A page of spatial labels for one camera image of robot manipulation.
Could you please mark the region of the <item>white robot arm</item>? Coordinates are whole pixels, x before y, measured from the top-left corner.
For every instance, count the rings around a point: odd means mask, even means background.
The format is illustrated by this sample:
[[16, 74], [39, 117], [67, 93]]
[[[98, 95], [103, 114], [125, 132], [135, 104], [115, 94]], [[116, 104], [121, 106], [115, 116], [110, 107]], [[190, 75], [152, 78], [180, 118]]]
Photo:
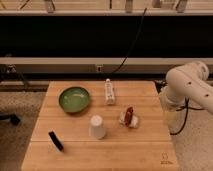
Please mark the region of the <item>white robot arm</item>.
[[207, 83], [209, 69], [201, 61], [174, 67], [166, 74], [167, 85], [159, 93], [165, 122], [171, 125], [177, 108], [188, 98], [213, 115], [213, 87]]

